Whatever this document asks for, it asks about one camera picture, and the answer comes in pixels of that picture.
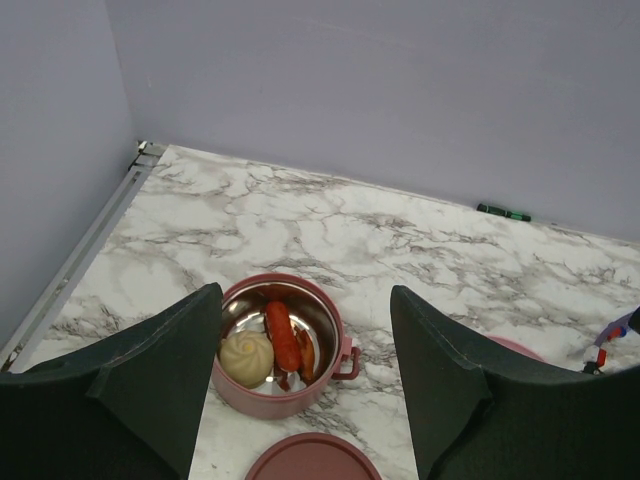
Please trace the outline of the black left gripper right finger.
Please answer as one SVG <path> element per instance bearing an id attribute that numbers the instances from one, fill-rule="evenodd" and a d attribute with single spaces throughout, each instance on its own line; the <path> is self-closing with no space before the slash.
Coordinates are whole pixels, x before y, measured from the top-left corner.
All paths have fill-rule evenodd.
<path id="1" fill-rule="evenodd" d="M 422 479 L 635 479 L 639 370 L 559 368 L 450 319 L 405 286 L 390 315 Z"/>

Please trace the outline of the white steamed bun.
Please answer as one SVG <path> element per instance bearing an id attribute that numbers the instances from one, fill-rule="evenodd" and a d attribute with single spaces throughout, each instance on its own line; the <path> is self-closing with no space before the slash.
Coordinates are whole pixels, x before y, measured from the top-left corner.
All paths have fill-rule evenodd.
<path id="1" fill-rule="evenodd" d="M 247 389 L 262 385 L 274 364 L 274 350 L 264 333 L 241 331 L 224 339 L 219 363 L 225 373 Z"/>

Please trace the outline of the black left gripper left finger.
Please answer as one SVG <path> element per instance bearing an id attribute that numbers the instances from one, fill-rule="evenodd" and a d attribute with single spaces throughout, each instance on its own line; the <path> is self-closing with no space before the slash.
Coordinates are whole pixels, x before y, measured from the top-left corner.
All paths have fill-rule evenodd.
<path id="1" fill-rule="evenodd" d="M 207 284 L 87 347 L 2 373 L 2 478 L 187 478 L 221 303 Z"/>

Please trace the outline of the pink food plate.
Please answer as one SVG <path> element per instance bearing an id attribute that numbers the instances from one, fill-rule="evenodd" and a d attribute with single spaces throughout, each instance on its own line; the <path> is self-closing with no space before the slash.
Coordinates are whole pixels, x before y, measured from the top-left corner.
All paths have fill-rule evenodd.
<path id="1" fill-rule="evenodd" d="M 499 337 L 499 336 L 493 336 L 493 335 L 488 335 L 488 338 L 490 340 L 492 340 L 493 342 L 503 346 L 504 348 L 507 348 L 513 352 L 519 353 L 521 355 L 524 355 L 530 359 L 539 361 L 539 362 L 543 362 L 545 363 L 545 360 L 540 357 L 538 354 L 536 354 L 534 351 L 530 350 L 529 348 L 513 341 L 513 340 L 509 340 L 503 337 Z"/>

